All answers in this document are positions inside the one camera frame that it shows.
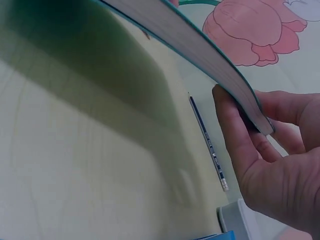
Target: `pencil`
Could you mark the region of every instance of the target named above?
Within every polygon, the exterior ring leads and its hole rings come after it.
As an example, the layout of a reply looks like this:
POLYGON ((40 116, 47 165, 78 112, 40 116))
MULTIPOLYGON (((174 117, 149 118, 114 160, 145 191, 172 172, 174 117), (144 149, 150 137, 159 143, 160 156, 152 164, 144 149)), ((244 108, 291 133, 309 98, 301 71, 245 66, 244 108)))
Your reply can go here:
POLYGON ((206 127, 205 127, 204 122, 202 121, 202 118, 201 118, 201 116, 200 116, 200 113, 199 113, 199 111, 198 111, 198 108, 197 108, 197 106, 196 106, 196 103, 195 103, 195 101, 194 101, 194 98, 193 98, 190 94, 189 94, 189 101, 190 101, 190 103, 191 103, 192 109, 193 109, 193 111, 194 111, 194 114, 195 114, 195 116, 196 116, 196 119, 197 119, 197 121, 198 121, 198 123, 199 123, 199 126, 200 126, 200 128, 201 128, 203 137, 204 137, 204 139, 205 139, 206 145, 207 145, 208 150, 209 150, 209 152, 210 152, 210 156, 211 156, 212 161, 213 161, 213 163, 214 163, 215 169, 216 169, 216 171, 217 171, 217 173, 218 173, 218 177, 219 177, 219 179, 220 179, 220 183, 221 183, 222 189, 223 189, 223 191, 226 192, 226 191, 229 190, 229 187, 228 187, 228 184, 227 184, 227 180, 226 180, 226 178, 225 178, 225 176, 224 176, 224 173, 223 173, 223 171, 222 171, 222 169, 221 169, 220 163, 219 163, 218 158, 217 158, 217 155, 216 155, 216 153, 215 153, 214 146, 212 145, 212 142, 211 142, 211 140, 210 140, 209 134, 208 134, 208 132, 207 132, 207 129, 206 129, 206 127))

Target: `hand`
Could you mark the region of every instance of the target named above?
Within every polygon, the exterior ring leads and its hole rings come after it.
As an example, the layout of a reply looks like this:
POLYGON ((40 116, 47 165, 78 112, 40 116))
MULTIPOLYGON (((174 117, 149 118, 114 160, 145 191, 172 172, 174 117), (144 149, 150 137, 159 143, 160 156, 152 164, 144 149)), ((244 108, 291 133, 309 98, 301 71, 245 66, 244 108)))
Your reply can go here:
POLYGON ((264 135, 248 132, 225 90, 217 85, 212 92, 246 204, 320 239, 320 94, 257 92, 276 129, 272 137, 289 154, 282 157, 264 135))

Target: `pink flower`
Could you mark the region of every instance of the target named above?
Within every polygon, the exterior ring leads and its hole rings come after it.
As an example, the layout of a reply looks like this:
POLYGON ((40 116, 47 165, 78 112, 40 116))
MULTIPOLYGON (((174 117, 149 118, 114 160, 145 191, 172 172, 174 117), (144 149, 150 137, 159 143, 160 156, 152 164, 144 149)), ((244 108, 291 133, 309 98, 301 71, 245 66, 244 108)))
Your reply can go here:
POLYGON ((171 2, 173 5, 175 5, 176 7, 179 6, 179 0, 169 0, 169 2, 171 2))
POLYGON ((223 0, 207 17, 203 32, 237 66, 266 66, 278 54, 299 50, 297 32, 307 22, 284 0, 223 0))

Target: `book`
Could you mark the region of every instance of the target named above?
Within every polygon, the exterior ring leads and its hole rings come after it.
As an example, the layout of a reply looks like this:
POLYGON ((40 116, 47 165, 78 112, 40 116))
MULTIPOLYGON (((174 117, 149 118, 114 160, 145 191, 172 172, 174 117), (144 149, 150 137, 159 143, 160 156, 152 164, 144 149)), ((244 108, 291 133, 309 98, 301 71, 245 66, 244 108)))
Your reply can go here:
POLYGON ((264 135, 274 132, 245 77, 223 52, 168 0, 97 0, 149 33, 220 84, 264 135))

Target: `green stem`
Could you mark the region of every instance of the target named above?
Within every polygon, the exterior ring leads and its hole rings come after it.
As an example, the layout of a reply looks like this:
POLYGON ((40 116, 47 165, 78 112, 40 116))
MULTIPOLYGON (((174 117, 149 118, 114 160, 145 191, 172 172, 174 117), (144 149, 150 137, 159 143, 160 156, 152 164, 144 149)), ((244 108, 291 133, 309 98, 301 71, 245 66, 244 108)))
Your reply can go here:
POLYGON ((181 0, 179 5, 187 5, 187 4, 209 4, 213 6, 217 6, 220 2, 216 0, 181 0))

